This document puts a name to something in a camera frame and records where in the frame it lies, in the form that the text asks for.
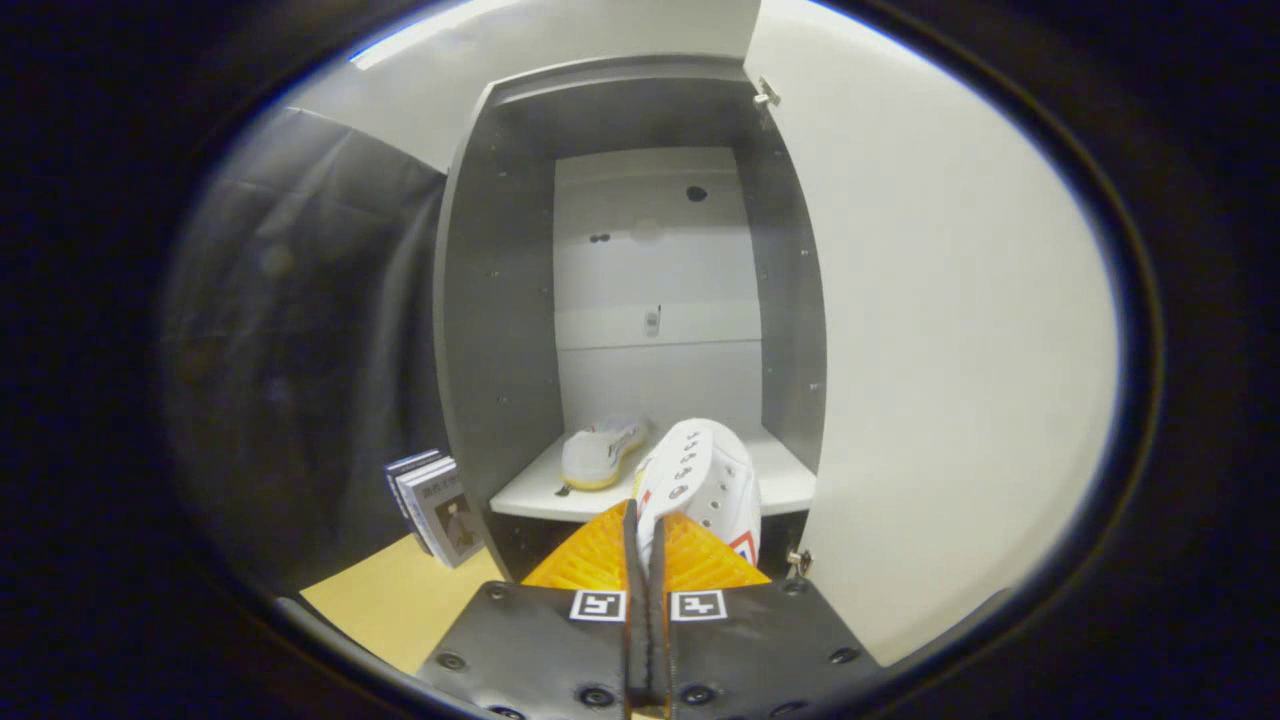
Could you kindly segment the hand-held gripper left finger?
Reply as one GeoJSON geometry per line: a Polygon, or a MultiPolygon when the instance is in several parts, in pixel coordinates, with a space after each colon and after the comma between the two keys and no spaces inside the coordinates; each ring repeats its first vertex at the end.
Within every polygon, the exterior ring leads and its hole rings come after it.
{"type": "Polygon", "coordinates": [[[480,585],[416,678],[481,717],[630,717],[648,682],[636,520],[625,500],[524,582],[480,585]]]}

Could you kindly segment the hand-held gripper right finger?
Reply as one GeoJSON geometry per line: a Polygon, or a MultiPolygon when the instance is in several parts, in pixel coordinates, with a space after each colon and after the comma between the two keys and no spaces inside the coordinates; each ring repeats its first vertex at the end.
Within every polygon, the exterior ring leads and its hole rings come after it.
{"type": "Polygon", "coordinates": [[[652,670],[669,719],[822,719],[881,666],[803,577],[773,582],[682,512],[655,527],[652,670]]]}

